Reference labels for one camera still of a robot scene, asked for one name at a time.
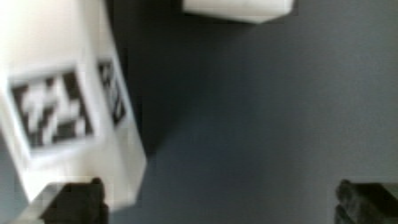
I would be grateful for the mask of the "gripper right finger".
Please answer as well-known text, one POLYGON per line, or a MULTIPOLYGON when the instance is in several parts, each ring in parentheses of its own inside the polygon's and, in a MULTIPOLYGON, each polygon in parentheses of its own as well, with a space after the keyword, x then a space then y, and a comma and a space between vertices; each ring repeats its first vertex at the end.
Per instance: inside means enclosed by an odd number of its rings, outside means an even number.
POLYGON ((356 183, 336 188, 335 224, 398 224, 398 183, 356 183))

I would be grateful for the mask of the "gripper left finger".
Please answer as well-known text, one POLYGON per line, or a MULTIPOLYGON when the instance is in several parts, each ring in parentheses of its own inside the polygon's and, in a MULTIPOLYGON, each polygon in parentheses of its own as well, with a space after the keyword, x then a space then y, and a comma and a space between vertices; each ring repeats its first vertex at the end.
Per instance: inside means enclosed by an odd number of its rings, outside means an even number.
POLYGON ((102 179, 80 183, 52 183, 11 224, 109 224, 102 179))

